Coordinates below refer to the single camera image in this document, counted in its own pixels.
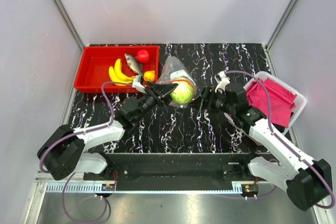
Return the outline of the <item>yellow orange fake fruit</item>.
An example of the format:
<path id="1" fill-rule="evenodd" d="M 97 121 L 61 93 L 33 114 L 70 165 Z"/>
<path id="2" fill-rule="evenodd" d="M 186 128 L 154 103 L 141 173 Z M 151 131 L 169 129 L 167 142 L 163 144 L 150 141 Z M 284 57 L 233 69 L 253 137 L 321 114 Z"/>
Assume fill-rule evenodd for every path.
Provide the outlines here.
<path id="1" fill-rule="evenodd" d="M 151 70 L 151 71 L 146 71 L 144 73 L 144 80 L 147 82 L 154 82 L 155 81 L 155 71 Z"/>

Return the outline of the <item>green fake cabbage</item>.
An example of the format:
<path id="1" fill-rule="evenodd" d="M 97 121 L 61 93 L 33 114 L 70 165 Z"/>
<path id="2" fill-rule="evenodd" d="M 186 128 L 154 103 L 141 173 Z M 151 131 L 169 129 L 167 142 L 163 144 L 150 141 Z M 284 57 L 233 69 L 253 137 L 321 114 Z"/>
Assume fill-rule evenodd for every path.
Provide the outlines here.
<path id="1" fill-rule="evenodd" d="M 175 81 L 177 87 L 171 93 L 173 102 L 177 104 L 188 104 L 194 97 L 194 86 L 185 81 Z"/>

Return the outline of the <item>clear zip top bag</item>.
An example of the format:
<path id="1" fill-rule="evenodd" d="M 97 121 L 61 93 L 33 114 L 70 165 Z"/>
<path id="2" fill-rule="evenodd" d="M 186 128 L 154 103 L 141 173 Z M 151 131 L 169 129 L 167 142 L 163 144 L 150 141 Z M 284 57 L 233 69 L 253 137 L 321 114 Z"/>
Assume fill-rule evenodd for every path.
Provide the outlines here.
<path id="1" fill-rule="evenodd" d="M 158 78 L 157 83 L 173 83 L 175 81 L 185 81 L 192 84 L 194 86 L 193 99 L 195 98 L 197 94 L 197 85 L 191 74 L 177 57 L 168 57 L 164 63 L 161 75 Z M 177 104 L 172 101 L 169 105 L 185 108 L 188 106 L 188 104 Z"/>

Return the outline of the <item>grey fake fish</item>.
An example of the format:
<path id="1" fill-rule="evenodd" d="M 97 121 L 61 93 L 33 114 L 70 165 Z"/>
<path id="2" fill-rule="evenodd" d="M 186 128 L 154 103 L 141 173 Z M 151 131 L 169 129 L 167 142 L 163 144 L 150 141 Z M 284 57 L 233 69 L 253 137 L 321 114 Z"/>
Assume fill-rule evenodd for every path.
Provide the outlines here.
<path id="1" fill-rule="evenodd" d="M 141 63 L 139 63 L 134 56 L 132 56 L 129 53 L 125 53 L 124 57 L 126 59 L 126 62 L 129 66 L 129 68 L 136 73 L 137 75 L 144 76 L 143 74 L 143 66 Z"/>

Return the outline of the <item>red fake apple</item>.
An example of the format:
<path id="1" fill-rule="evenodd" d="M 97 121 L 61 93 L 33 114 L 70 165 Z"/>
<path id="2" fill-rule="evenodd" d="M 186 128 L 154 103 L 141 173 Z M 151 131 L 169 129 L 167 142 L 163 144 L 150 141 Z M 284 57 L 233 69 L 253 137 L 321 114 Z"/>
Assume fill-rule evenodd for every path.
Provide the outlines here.
<path id="1" fill-rule="evenodd" d="M 147 50 L 139 50 L 137 53 L 136 53 L 136 60 L 139 62 L 139 63 L 148 63 L 150 61 L 150 54 Z"/>

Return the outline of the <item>yellow fake banana bunch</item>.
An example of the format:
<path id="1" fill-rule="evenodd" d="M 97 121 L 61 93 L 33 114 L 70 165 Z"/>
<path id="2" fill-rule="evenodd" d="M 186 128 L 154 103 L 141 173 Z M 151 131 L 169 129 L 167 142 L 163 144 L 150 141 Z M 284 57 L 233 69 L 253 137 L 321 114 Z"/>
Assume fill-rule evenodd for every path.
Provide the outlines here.
<path id="1" fill-rule="evenodd" d="M 135 76 L 129 77 L 122 72 L 122 60 L 119 58 L 115 61 L 114 66 L 109 67 L 109 77 L 117 86 L 126 86 L 131 84 Z"/>

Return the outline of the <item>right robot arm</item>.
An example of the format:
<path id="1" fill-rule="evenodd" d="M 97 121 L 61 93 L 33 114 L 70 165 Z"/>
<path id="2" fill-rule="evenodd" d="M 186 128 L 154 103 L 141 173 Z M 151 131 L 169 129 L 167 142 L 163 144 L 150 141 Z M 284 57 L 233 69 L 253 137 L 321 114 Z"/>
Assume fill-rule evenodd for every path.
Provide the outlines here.
<path id="1" fill-rule="evenodd" d="M 241 84 L 229 83 L 224 92 L 204 88 L 194 102 L 198 110 L 224 113 L 235 127 L 261 143 L 278 161 L 274 164 L 261 156 L 255 157 L 238 167 L 242 179 L 255 176 L 274 184 L 303 211 L 312 206 L 327 209 L 335 206 L 330 164 L 305 154 L 279 133 L 270 116 L 249 105 Z"/>

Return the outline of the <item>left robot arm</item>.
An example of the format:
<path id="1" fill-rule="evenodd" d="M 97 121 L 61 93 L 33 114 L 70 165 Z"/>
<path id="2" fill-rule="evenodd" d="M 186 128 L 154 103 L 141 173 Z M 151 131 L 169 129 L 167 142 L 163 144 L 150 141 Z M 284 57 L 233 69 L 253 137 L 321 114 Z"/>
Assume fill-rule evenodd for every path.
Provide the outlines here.
<path id="1" fill-rule="evenodd" d="M 110 109 L 110 121 L 99 125 L 71 129 L 61 125 L 37 152 L 39 169 L 54 180 L 62 180 L 73 173 L 92 173 L 103 180 L 112 177 L 113 161 L 104 153 L 87 150 L 106 142 L 117 142 L 132 133 L 137 123 L 155 106 L 169 105 L 177 83 L 148 82 L 141 86 L 141 99 L 128 97 L 116 109 Z"/>

